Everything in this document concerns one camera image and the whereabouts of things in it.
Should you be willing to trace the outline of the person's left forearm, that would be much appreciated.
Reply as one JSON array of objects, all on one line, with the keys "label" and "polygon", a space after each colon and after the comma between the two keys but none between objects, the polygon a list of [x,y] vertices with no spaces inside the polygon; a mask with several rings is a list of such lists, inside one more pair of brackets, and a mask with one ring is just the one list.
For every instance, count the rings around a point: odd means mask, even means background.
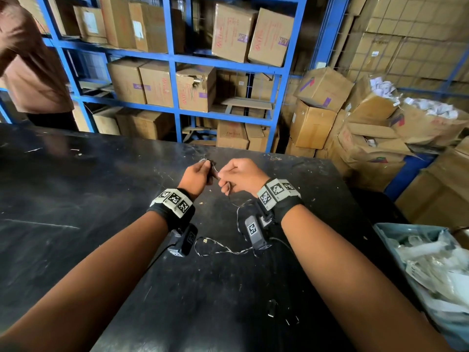
[{"label": "person's left forearm", "polygon": [[89,351],[169,233],[149,211],[72,268],[0,335],[0,352]]}]

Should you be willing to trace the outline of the heap of clear plastic bags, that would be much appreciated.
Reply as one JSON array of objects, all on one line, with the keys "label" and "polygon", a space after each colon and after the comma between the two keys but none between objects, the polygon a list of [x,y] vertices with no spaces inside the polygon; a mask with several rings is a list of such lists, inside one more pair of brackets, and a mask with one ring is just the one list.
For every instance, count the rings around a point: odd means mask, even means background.
[{"label": "heap of clear plastic bags", "polygon": [[440,319],[469,324],[469,250],[446,228],[385,236],[423,305]]}]

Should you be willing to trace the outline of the pile of open cardboard boxes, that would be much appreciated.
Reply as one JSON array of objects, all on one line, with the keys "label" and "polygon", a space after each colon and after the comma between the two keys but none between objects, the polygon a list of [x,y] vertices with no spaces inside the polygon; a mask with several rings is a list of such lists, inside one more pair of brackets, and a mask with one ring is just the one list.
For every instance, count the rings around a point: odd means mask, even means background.
[{"label": "pile of open cardboard boxes", "polygon": [[294,96],[285,154],[330,160],[348,186],[384,193],[404,166],[415,157],[409,145],[447,146],[469,125],[469,112],[456,108],[455,120],[372,93],[364,76],[353,84],[326,67],[308,71]]}]

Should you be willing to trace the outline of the person's left hand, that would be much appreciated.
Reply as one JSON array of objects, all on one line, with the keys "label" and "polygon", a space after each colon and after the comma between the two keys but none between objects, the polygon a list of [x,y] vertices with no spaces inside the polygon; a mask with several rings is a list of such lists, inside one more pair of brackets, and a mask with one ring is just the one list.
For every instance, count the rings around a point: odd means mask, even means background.
[{"label": "person's left hand", "polygon": [[187,195],[192,202],[195,201],[207,186],[206,176],[209,169],[209,162],[198,161],[189,166],[177,185],[177,189]]}]

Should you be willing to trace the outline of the person's right hand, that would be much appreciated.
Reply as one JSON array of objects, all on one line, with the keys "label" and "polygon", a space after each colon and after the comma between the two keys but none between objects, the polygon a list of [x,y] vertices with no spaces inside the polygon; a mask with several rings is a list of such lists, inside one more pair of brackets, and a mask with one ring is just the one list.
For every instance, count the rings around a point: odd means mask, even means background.
[{"label": "person's right hand", "polygon": [[256,198],[257,193],[271,179],[251,159],[231,159],[228,163],[236,163],[238,166],[233,177],[238,192],[245,191]]}]

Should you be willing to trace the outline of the blue metal shelf rack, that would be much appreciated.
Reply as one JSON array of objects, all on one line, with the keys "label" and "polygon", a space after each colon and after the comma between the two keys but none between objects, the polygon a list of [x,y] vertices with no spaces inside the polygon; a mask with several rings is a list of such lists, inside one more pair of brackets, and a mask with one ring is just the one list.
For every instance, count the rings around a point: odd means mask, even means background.
[{"label": "blue metal shelf rack", "polygon": [[[0,0],[0,90],[32,124],[100,129],[91,106],[120,110],[118,134],[144,135],[165,120],[182,142],[182,120],[268,130],[270,152],[302,21],[320,16],[326,60],[349,0]],[[140,119],[143,115],[158,118]]]}]

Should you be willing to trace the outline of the blue plastic crate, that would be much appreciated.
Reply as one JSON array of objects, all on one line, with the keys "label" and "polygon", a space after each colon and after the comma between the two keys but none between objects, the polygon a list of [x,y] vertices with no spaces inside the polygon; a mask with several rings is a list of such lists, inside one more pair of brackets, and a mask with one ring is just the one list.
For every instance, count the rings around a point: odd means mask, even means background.
[{"label": "blue plastic crate", "polygon": [[404,166],[384,190],[384,194],[395,202],[422,169],[427,168],[438,154],[417,153],[415,157],[407,156]]}]

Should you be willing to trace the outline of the stack of closed cardboard boxes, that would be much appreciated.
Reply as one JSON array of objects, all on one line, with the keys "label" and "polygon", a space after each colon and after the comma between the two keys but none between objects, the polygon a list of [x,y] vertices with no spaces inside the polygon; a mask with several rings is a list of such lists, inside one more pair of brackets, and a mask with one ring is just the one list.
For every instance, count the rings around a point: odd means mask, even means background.
[{"label": "stack of closed cardboard boxes", "polygon": [[[36,25],[45,22],[40,30],[47,47],[58,52],[65,61],[65,72],[71,85],[71,98],[85,110],[85,103],[135,108],[145,111],[173,114],[178,142],[182,142],[180,116],[209,118],[244,124],[270,127],[265,152],[277,144],[277,127],[285,94],[294,50],[301,28],[307,0],[270,0],[288,4],[285,11],[275,12],[261,7],[249,12],[249,20],[238,16],[244,8],[218,3],[216,15],[222,15],[221,25],[215,24],[214,46],[243,44],[242,60],[227,56],[209,58],[199,53],[185,53],[187,17],[172,8],[171,0],[161,0],[162,6],[130,0],[99,0],[101,16],[95,8],[84,11],[93,15],[84,17],[84,27],[98,30],[102,19],[107,43],[88,42],[80,38],[79,25],[72,26],[68,35],[66,21],[78,22],[74,2],[77,0],[31,0],[40,17],[33,16]],[[65,22],[62,21],[61,2],[66,6]],[[72,71],[66,51],[101,53],[116,57],[107,62],[108,78],[113,87],[113,98],[87,95]],[[264,73],[273,76],[273,88],[269,102],[271,111],[248,107],[225,106],[225,112],[216,112],[214,101],[217,93],[217,69],[247,74]]]}]

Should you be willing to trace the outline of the pile of white paper scraps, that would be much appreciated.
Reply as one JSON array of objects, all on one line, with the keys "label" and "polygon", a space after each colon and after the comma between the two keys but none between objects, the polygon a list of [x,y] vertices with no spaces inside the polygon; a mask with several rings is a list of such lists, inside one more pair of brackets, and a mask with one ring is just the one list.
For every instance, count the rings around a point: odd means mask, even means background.
[{"label": "pile of white paper scraps", "polygon": [[405,98],[403,102],[424,111],[427,115],[439,116],[452,120],[458,118],[458,111],[453,105],[442,103],[440,101]]},{"label": "pile of white paper scraps", "polygon": [[369,79],[371,91],[373,94],[383,98],[391,100],[393,106],[398,106],[401,103],[401,94],[399,94],[390,81],[385,81],[381,76],[371,77]]}]

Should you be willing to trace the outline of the wooden pallet board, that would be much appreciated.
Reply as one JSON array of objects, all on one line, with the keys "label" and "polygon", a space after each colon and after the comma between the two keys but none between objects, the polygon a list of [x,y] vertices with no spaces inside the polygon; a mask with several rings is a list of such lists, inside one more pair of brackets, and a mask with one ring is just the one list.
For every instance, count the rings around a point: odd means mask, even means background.
[{"label": "wooden pallet board", "polygon": [[220,104],[226,106],[248,107],[268,111],[274,109],[274,105],[271,102],[240,97],[233,97],[221,100]]}]

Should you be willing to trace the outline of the person's right forearm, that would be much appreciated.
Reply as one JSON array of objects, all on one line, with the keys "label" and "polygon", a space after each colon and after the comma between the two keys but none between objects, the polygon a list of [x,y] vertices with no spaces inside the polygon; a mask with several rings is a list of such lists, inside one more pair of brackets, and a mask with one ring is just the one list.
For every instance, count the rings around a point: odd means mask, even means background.
[{"label": "person's right forearm", "polygon": [[361,352],[452,352],[399,289],[304,205],[281,221],[299,263]]}]

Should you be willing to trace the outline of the black wristband with marker tags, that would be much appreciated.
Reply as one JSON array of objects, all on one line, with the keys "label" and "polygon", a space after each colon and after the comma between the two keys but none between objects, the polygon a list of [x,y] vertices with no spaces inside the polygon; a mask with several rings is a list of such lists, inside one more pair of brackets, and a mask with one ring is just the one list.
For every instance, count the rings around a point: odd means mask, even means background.
[{"label": "black wristband with marker tags", "polygon": [[169,231],[184,231],[195,214],[195,207],[187,190],[168,188],[155,197],[147,212],[160,215],[166,221]]},{"label": "black wristband with marker tags", "polygon": [[281,224],[288,211],[303,205],[303,200],[288,180],[271,178],[257,192],[255,203],[267,223]]}]

